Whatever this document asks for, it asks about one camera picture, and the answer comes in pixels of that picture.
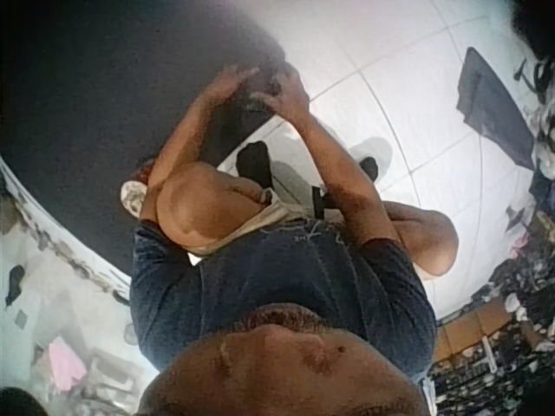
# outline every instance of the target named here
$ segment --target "person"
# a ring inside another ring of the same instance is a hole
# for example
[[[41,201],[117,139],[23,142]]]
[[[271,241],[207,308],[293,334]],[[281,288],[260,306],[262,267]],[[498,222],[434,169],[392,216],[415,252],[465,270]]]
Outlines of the person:
[[[255,93],[294,126],[341,222],[199,161],[214,108],[256,69],[225,68],[157,158],[135,232],[131,312],[161,371],[140,415],[428,414],[416,382],[436,334],[414,264],[454,263],[447,217],[382,202],[310,114],[293,68]],[[187,252],[204,256],[196,266]]]

